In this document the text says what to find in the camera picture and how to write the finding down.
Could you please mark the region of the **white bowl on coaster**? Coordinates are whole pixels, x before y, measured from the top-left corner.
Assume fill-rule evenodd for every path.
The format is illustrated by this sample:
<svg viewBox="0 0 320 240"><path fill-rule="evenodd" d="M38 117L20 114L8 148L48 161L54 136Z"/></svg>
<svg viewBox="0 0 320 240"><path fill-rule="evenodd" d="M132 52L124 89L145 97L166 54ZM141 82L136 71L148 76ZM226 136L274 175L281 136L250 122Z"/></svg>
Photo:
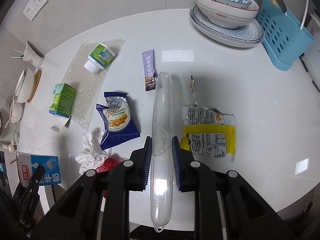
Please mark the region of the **white bowl on coaster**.
<svg viewBox="0 0 320 240"><path fill-rule="evenodd" d="M34 73L29 69L25 69L18 80L14 98L17 103L25 103L33 91L35 82Z"/></svg>

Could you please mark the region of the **bubble wrap sheet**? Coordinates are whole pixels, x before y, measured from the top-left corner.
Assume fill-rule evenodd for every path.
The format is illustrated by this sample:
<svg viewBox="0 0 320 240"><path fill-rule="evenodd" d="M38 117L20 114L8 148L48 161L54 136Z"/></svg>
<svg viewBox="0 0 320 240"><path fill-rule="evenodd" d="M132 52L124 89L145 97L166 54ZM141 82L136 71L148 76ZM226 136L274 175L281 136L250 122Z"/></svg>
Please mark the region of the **bubble wrap sheet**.
<svg viewBox="0 0 320 240"><path fill-rule="evenodd" d="M73 57L62 79L63 83L76 89L71 120L85 130L89 130L95 104L110 68L110 65L108 65L96 74L92 74L84 67L89 54L97 45L97 43L83 43Z"/></svg>

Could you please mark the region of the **green cardboard box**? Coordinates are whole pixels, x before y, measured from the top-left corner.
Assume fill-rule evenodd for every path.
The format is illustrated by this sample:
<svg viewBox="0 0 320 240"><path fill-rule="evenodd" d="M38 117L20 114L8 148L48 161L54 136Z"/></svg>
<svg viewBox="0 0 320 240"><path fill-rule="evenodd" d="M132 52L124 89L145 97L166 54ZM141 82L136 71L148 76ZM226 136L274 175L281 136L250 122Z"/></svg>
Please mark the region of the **green cardboard box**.
<svg viewBox="0 0 320 240"><path fill-rule="evenodd" d="M76 89L67 83L57 83L53 89L52 97L49 113L69 118L76 97Z"/></svg>

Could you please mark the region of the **red mesh net bag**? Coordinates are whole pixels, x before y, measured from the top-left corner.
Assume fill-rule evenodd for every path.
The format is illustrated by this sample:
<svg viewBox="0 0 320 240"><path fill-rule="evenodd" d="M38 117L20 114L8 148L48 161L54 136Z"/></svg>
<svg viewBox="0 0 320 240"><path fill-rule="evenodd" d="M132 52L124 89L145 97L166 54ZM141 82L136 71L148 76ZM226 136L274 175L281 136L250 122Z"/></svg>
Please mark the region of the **red mesh net bag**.
<svg viewBox="0 0 320 240"><path fill-rule="evenodd" d="M110 171L112 170L115 166L117 166L120 162L117 161L116 159L114 158L107 158L104 160L104 162L98 166L95 170L98 172L98 173L101 173L101 172L105 172L105 171Z"/></svg>

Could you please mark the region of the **wooden coaster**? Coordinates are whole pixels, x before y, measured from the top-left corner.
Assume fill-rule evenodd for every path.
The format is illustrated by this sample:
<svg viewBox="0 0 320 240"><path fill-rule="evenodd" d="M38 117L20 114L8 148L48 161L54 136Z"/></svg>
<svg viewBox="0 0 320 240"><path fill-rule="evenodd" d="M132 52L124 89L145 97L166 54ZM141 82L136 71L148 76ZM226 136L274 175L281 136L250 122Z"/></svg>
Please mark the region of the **wooden coaster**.
<svg viewBox="0 0 320 240"><path fill-rule="evenodd" d="M36 93L36 90L37 90L38 85L40 83L41 75L42 75L42 70L37 70L36 73L34 74L33 90L31 91L31 94L29 96L29 99L27 100L27 103L30 103L32 101L32 99Z"/></svg>

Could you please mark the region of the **blue milk carton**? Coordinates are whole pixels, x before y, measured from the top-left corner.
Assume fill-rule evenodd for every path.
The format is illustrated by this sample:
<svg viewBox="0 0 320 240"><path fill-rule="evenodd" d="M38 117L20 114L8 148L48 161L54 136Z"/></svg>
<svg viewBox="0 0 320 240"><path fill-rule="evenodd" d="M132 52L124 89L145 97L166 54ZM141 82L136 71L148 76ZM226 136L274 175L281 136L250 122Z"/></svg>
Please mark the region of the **blue milk carton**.
<svg viewBox="0 0 320 240"><path fill-rule="evenodd" d="M29 186L33 176L35 176L39 186L61 183L58 156L18 152L17 169L23 187Z"/></svg>

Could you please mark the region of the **white bowl PERFECT text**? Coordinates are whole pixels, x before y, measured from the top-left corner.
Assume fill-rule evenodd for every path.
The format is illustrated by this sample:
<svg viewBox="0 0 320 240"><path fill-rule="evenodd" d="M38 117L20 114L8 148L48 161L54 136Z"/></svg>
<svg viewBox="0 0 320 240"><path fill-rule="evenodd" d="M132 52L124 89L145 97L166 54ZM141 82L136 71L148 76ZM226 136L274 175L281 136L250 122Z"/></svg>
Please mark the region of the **white bowl PERFECT text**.
<svg viewBox="0 0 320 240"><path fill-rule="evenodd" d="M251 23L259 12L259 5L254 0L247 9L232 7L212 0L195 1L210 22L228 29L235 29Z"/></svg>

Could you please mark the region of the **white toothpick cup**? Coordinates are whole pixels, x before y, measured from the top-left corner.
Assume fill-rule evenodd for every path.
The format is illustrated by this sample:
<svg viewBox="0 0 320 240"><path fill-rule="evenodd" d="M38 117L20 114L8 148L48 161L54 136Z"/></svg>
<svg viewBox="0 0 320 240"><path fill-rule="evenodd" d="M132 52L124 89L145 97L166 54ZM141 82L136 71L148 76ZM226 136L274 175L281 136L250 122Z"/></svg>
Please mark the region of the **white toothpick cup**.
<svg viewBox="0 0 320 240"><path fill-rule="evenodd" d="M31 46L29 41L26 41L24 51L14 49L15 52L20 53L20 56L12 56L12 59L20 59L33 65L36 69L40 69L43 66L44 57L40 56Z"/></svg>

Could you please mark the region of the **blue striped plate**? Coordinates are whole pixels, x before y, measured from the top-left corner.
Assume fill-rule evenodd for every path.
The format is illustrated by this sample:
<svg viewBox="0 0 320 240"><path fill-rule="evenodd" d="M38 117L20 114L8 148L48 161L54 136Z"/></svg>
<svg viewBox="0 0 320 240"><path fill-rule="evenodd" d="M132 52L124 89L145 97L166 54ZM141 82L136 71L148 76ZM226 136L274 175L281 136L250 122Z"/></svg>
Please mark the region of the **blue striped plate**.
<svg viewBox="0 0 320 240"><path fill-rule="evenodd" d="M214 41L228 46L252 48L263 42L265 38L265 31L256 19L247 25L239 26L235 29L227 29L210 22L208 17L196 5L189 10L189 16L193 25L201 33Z"/></svg>

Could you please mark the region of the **white wall socket plate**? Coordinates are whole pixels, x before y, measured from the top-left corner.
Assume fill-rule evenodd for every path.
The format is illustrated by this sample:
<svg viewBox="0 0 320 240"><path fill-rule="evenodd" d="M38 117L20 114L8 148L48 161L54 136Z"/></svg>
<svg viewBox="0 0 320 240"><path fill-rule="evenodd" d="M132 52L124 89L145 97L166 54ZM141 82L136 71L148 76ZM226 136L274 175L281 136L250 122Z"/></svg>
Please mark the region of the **white wall socket plate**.
<svg viewBox="0 0 320 240"><path fill-rule="evenodd" d="M48 0L29 0L23 9L23 15L26 16L29 21L33 21L47 3Z"/></svg>

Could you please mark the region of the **white green label bottle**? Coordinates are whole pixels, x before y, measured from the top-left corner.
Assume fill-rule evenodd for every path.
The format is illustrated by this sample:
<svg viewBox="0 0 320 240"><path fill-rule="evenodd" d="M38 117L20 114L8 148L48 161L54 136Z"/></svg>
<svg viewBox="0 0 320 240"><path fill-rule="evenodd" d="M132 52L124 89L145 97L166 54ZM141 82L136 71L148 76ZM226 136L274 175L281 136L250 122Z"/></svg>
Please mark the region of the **white green label bottle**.
<svg viewBox="0 0 320 240"><path fill-rule="evenodd" d="M97 74L112 62L115 55L108 45L99 43L88 55L84 68L92 74Z"/></svg>

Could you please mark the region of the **blue plastic utensil holder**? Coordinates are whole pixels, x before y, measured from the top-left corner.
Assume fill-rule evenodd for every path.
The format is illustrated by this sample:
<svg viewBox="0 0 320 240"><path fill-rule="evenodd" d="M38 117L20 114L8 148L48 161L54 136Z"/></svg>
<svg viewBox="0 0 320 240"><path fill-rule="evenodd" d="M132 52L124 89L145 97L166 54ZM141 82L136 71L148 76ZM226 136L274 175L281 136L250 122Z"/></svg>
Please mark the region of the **blue plastic utensil holder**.
<svg viewBox="0 0 320 240"><path fill-rule="evenodd" d="M311 33L300 27L299 20L290 10L283 13L270 0L263 0L256 19L265 33L263 46L279 70L289 70L314 41Z"/></svg>

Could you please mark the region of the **purple sachet packet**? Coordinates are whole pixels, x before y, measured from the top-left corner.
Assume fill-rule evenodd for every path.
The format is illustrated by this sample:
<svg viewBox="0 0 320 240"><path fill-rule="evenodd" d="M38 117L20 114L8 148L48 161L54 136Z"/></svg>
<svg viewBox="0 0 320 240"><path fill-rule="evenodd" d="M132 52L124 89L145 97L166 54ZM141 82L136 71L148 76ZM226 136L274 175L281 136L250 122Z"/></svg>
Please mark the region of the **purple sachet packet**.
<svg viewBox="0 0 320 240"><path fill-rule="evenodd" d="M148 50L142 53L144 67L145 90L150 91L156 88L157 73L155 70L154 50Z"/></svg>

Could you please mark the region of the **crumpled white tissue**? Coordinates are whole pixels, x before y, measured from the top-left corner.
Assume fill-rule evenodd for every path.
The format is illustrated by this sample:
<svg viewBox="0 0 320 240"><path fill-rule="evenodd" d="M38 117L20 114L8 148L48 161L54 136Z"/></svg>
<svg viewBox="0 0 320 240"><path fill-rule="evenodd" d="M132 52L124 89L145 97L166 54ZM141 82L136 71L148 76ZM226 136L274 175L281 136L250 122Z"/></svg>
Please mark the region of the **crumpled white tissue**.
<svg viewBox="0 0 320 240"><path fill-rule="evenodd" d="M107 159L112 149L102 150L100 142L103 138L104 131L98 133L86 132L83 135L83 150L76 154L75 161L80 164L79 174L82 175L87 170L96 169L101 166Z"/></svg>

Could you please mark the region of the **small torn clear packet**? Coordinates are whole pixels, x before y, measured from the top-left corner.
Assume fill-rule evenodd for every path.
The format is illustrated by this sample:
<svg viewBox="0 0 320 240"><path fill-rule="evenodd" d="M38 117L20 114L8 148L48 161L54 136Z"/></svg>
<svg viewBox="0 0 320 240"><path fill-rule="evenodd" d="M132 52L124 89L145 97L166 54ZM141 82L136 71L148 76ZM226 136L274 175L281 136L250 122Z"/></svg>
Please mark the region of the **small torn clear packet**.
<svg viewBox="0 0 320 240"><path fill-rule="evenodd" d="M187 82L191 94L194 96L194 78L192 72L183 73L183 78Z"/></svg>

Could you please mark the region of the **blue cookie wrapper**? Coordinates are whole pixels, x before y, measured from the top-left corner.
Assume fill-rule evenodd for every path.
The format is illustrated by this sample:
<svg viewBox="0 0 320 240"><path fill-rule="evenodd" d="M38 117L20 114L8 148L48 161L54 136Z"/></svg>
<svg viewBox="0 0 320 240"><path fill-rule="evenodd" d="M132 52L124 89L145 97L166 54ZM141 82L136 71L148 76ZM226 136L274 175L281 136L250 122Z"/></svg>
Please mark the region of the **blue cookie wrapper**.
<svg viewBox="0 0 320 240"><path fill-rule="evenodd" d="M96 105L105 128L100 148L106 150L140 137L132 118L127 93L104 92L104 98L106 105Z"/></svg>

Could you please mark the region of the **white plastic straw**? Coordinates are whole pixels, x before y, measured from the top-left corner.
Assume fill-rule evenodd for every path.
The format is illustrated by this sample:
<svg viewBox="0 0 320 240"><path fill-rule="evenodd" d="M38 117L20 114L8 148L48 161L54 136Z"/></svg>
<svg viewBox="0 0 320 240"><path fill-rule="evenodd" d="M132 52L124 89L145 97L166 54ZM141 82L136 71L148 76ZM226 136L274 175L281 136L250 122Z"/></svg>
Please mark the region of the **white plastic straw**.
<svg viewBox="0 0 320 240"><path fill-rule="evenodd" d="M307 16L307 13L308 13L308 7L309 7L309 0L306 0L303 18L302 18L301 23L300 23L300 29L301 30L304 28L304 23L305 23L306 16Z"/></svg>

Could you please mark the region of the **clear plastic tube case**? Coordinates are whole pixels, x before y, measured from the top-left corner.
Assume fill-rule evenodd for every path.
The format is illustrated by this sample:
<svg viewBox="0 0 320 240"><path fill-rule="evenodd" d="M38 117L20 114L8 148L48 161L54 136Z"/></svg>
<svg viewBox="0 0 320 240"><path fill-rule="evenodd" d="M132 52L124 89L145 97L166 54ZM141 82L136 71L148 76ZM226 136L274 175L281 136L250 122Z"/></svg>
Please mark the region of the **clear plastic tube case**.
<svg viewBox="0 0 320 240"><path fill-rule="evenodd" d="M172 212L174 166L172 138L174 126L173 86L169 73L158 75L152 117L152 157L150 209L156 232L163 231Z"/></svg>

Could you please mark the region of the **yellow crumpled snack wrapper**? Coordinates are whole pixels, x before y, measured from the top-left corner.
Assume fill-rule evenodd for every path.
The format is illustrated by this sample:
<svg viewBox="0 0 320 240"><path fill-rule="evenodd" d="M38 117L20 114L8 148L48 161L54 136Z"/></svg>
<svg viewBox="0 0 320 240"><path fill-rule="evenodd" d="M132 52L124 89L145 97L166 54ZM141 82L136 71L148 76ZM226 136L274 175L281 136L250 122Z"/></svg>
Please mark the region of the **yellow crumpled snack wrapper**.
<svg viewBox="0 0 320 240"><path fill-rule="evenodd" d="M236 116L215 108L182 108L183 137L180 147L193 155L233 162L236 153Z"/></svg>

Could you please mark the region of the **white mug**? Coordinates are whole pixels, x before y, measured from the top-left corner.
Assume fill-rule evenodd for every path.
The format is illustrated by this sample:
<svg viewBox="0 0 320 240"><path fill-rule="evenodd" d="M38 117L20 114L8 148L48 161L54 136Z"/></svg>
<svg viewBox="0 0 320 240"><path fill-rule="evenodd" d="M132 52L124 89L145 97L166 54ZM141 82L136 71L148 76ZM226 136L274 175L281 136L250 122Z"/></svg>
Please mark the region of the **white mug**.
<svg viewBox="0 0 320 240"><path fill-rule="evenodd" d="M8 97L7 107L10 109L10 111L9 111L9 119L4 126L5 128L21 120L23 116L24 106L25 106L25 103L17 102L14 95L11 95Z"/></svg>

